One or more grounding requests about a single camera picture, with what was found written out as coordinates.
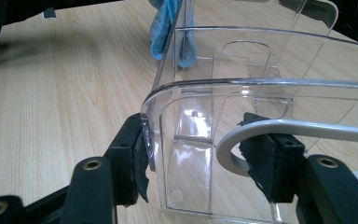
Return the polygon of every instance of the wooden table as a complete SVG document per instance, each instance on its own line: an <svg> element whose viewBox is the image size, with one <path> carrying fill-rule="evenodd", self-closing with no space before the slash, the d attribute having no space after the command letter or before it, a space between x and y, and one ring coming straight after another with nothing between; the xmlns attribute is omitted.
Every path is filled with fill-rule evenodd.
<svg viewBox="0 0 358 224"><path fill-rule="evenodd" d="M0 195L32 203L69 184L75 165L103 155L126 117L140 111L158 62L148 37L156 10L127 0L57 11L0 35ZM119 223L207 223L149 204L118 208Z"/></svg>

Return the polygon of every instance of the clear plastic basket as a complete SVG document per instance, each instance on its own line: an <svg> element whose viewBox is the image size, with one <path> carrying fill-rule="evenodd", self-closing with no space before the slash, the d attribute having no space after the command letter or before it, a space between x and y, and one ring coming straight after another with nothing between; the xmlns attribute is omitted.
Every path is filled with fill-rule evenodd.
<svg viewBox="0 0 358 224"><path fill-rule="evenodd" d="M358 44L262 28L186 27L186 20L184 26L172 29L142 107L162 210L213 223L270 222L277 214L296 223L296 199L278 211L252 178L219 164L215 147L245 112L358 127ZM189 52L194 59L181 66ZM297 138L308 155L330 155L358 171L358 143Z"/></svg>

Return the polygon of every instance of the blue cloth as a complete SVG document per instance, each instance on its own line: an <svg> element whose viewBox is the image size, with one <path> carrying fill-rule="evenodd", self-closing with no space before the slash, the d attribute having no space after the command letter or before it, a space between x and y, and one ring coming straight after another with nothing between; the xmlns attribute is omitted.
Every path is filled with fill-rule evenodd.
<svg viewBox="0 0 358 224"><path fill-rule="evenodd" d="M155 59L161 60L168 34L173 26L181 0L149 0L149 2L158 9L158 13L150 27L150 40L152 42L150 52ZM189 23L186 26L194 26L193 13L189 14L187 15ZM179 54L179 66L189 67L196 61L196 54L194 32L185 32Z"/></svg>

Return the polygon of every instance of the small blue object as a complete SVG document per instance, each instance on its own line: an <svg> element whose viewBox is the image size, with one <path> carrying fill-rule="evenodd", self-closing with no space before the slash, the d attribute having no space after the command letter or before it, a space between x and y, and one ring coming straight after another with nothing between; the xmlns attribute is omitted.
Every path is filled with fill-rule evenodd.
<svg viewBox="0 0 358 224"><path fill-rule="evenodd" d="M179 9L181 0L149 0L150 4L158 9L158 13L150 27L151 54L161 60L168 34L174 23L176 12ZM194 26L193 10L187 15L189 23L186 26ZM179 54L179 66L187 68L196 61L196 44L194 32L185 32Z"/></svg>

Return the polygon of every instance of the white handle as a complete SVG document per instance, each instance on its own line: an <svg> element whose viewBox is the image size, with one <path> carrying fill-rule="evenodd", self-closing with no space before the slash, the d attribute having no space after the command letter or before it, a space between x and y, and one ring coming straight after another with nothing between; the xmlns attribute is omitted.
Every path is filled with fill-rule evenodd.
<svg viewBox="0 0 358 224"><path fill-rule="evenodd" d="M232 154L231 149L244 139L267 133L286 133L358 142L358 128L289 119L269 119L240 126L226 134L216 147L217 161L231 173L248 176L247 162Z"/></svg>

